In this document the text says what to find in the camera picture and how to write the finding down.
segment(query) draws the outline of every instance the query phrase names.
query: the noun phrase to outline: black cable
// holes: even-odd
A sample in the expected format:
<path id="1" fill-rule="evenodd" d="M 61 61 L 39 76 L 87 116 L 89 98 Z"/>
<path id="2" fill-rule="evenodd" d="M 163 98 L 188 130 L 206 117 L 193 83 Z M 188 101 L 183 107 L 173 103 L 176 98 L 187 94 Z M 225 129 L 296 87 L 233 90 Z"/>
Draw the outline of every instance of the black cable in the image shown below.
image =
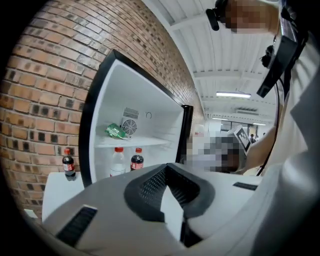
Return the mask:
<path id="1" fill-rule="evenodd" d="M 271 155 L 271 152 L 272 150 L 274 149 L 274 146 L 275 146 L 275 143 L 276 143 L 276 140 L 277 140 L 277 135 L 278 135 L 278 128 L 279 128 L 279 122 L 280 122 L 280 96 L 279 96 L 279 88 L 278 88 L 278 84 L 275 83 L 275 87 L 276 87 L 276 93 L 277 93 L 277 98 L 278 98 L 278 104 L 277 104 L 277 117 L 276 117 L 276 126 L 275 126 L 275 135 L 274 135 L 274 142 L 273 142 L 273 145 L 272 145 L 272 148 L 268 154 L 268 156 L 266 157 L 263 165 L 261 166 L 259 172 L 257 173 L 256 176 L 259 176 L 262 171 L 264 170 L 264 168 L 266 167 L 267 165 L 267 162 L 269 160 L 269 157 Z"/>
<path id="2" fill-rule="evenodd" d="M 284 82 L 282 81 L 281 77 L 279 78 L 279 80 L 280 80 L 280 82 L 281 82 L 281 84 L 282 84 L 282 87 L 284 87 L 285 84 L 284 84 Z"/>

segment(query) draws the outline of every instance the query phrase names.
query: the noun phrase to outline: refrigerator fan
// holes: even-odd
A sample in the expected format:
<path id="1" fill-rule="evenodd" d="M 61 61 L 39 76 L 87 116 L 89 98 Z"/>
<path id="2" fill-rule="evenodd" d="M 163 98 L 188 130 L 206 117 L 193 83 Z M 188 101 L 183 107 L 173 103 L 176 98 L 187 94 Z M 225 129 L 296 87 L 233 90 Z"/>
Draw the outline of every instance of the refrigerator fan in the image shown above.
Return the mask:
<path id="1" fill-rule="evenodd" d="M 122 129 L 125 131 L 126 134 L 132 135 L 137 130 L 137 123 L 132 119 L 123 120 Z"/>

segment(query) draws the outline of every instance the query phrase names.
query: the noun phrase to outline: ceiling beam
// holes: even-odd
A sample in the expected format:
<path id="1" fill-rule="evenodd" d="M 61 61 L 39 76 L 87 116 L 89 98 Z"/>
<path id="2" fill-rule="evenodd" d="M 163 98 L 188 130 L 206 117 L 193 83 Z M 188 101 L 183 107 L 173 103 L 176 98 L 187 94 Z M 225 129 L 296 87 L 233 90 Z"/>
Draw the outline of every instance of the ceiling beam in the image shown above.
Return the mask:
<path id="1" fill-rule="evenodd" d="M 228 119 L 228 121 L 232 122 L 238 122 L 238 123 L 269 123 L 273 124 L 275 120 L 270 116 L 270 117 L 261 117 L 261 116 L 246 116 L 243 114 L 238 114 L 238 113 L 223 113 L 223 112 L 213 112 L 213 111 L 205 111 L 205 115 L 211 115 L 211 118 L 223 118 L 223 119 Z"/>
<path id="2" fill-rule="evenodd" d="M 263 106 L 263 107 L 270 107 L 275 108 L 276 104 L 272 102 L 266 102 L 266 101 L 256 101 L 255 99 L 242 99 L 242 98 L 225 98 L 225 97 L 201 97 L 201 100 L 203 103 L 209 103 L 209 104 L 216 104 L 216 103 L 226 103 L 226 104 L 242 104 L 242 105 L 250 105 L 250 106 Z"/>
<path id="3" fill-rule="evenodd" d="M 246 80 L 262 80 L 263 75 L 251 72 L 241 71 L 205 71 L 194 72 L 194 78 L 199 79 L 246 79 Z"/>
<path id="4" fill-rule="evenodd" d="M 171 28 L 171 30 L 179 30 L 179 29 L 182 29 L 183 27 L 191 26 L 195 23 L 201 23 L 201 22 L 207 22 L 207 21 L 209 21 L 208 17 L 203 12 L 203 13 L 200 13 L 196 16 L 184 18 L 178 22 L 174 22 L 170 25 L 170 28 Z"/>

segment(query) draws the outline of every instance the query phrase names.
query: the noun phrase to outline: refrigerator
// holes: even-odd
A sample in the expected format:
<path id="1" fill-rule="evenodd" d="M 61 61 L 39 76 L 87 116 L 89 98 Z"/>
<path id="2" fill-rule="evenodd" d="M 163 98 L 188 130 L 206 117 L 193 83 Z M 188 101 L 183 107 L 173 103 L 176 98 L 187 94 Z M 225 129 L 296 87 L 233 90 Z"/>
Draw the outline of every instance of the refrigerator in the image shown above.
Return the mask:
<path id="1" fill-rule="evenodd" d="M 84 187 L 110 177 L 116 147 L 123 147 L 126 172 L 136 148 L 142 148 L 143 167 L 181 163 L 192 116 L 192 106 L 184 105 L 143 68 L 112 50 L 93 79 L 81 116 L 78 149 Z M 112 123 L 130 138 L 109 137 L 105 129 Z"/>

